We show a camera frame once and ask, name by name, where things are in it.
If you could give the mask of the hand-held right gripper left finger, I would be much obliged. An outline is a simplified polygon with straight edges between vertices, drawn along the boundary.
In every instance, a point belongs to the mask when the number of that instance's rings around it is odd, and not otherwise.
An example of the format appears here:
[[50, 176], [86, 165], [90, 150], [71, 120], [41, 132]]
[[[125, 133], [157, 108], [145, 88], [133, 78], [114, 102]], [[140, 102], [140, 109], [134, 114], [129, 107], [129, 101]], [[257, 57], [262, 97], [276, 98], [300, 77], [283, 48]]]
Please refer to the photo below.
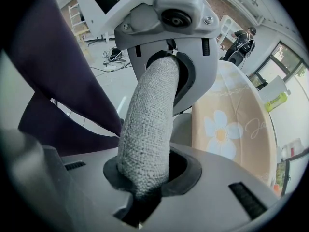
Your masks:
[[126, 208], [133, 196], [129, 192], [116, 190], [105, 178], [103, 167], [106, 161], [117, 155], [117, 148], [87, 154], [62, 157], [64, 164], [83, 161], [85, 166], [69, 171], [74, 183], [82, 189], [94, 206], [96, 231], [136, 232], [136, 228], [116, 218], [114, 214]]

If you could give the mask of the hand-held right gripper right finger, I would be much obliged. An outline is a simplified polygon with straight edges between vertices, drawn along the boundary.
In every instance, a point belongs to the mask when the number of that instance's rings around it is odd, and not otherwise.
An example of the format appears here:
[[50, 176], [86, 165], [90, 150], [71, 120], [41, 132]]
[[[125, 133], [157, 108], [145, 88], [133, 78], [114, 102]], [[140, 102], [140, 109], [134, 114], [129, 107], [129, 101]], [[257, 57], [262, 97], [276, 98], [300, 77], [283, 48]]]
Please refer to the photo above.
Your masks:
[[199, 181], [186, 194], [163, 197], [143, 225], [143, 232], [227, 232], [247, 228], [252, 218], [278, 197], [265, 183], [234, 161], [172, 143], [202, 166]]

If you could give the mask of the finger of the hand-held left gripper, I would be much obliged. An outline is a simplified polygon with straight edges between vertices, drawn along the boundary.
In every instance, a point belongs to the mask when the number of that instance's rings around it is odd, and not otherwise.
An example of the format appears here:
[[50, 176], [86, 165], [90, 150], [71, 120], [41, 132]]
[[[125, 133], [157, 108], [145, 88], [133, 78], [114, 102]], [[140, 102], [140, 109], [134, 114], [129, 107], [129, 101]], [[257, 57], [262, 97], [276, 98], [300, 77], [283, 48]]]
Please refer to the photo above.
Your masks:
[[172, 114], [191, 107], [214, 84], [218, 52], [215, 39], [168, 39], [168, 88]]

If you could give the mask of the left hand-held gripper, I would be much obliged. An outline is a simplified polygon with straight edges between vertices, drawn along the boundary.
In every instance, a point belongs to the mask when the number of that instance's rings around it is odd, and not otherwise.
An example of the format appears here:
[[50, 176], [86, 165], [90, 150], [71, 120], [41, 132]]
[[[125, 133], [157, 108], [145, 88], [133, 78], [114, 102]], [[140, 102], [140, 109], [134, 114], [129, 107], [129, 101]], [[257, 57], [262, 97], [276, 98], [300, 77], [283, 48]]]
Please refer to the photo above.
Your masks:
[[128, 49], [137, 80], [167, 56], [165, 39], [215, 38], [218, 16], [206, 0], [77, 0], [90, 32], [113, 31], [116, 45]]

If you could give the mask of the grey armchair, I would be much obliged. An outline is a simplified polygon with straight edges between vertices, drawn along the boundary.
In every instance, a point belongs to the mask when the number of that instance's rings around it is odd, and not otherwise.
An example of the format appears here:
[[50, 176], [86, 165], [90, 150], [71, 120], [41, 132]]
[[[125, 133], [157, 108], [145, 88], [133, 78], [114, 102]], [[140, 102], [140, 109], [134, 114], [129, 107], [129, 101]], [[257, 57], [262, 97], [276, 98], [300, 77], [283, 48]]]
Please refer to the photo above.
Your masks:
[[128, 107], [117, 168], [133, 183], [138, 201], [157, 196], [169, 179], [169, 143], [179, 74], [175, 56], [154, 61], [138, 81]]

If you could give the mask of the white cylindrical appliance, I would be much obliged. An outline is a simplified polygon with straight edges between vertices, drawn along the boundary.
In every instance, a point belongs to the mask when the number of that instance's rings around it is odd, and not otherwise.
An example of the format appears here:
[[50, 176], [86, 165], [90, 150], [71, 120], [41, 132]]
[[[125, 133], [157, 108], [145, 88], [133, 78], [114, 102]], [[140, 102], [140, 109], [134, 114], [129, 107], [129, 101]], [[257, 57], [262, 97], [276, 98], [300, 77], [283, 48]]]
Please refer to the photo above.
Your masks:
[[275, 99], [281, 93], [286, 92], [287, 87], [280, 76], [275, 77], [270, 83], [263, 87], [258, 93], [265, 102]]

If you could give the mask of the yellow-green drink bottle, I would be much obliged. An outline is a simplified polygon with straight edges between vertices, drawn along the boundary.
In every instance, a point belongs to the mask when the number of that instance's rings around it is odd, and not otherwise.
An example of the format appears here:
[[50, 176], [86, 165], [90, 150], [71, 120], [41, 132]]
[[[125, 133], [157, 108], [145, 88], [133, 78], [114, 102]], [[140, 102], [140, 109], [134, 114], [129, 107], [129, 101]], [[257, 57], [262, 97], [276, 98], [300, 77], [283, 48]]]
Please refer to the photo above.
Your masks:
[[264, 108], [269, 113], [281, 104], [285, 103], [288, 99], [288, 96], [291, 95], [290, 90], [279, 93], [275, 98], [268, 100], [264, 104]]

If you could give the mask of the person's dark trousers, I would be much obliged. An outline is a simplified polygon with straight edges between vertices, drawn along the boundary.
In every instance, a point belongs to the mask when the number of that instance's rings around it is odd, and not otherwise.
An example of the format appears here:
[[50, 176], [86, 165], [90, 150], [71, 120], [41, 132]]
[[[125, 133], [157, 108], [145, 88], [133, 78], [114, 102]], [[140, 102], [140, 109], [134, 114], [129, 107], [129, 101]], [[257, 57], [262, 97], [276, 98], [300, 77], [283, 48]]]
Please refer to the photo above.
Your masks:
[[70, 156], [115, 148], [121, 120], [56, 0], [14, 0], [3, 49], [34, 90], [19, 130]]

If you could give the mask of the large black-framed window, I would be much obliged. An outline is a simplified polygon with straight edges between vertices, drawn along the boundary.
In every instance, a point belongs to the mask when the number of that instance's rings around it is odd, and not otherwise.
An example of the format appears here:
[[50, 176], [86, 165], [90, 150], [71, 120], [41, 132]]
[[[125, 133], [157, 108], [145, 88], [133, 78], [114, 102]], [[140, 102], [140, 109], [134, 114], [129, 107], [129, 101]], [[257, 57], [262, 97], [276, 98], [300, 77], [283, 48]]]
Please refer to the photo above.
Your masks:
[[309, 72], [309, 65], [294, 50], [279, 42], [270, 55], [249, 76], [255, 87], [270, 83], [279, 76], [284, 82], [291, 77], [304, 77]]

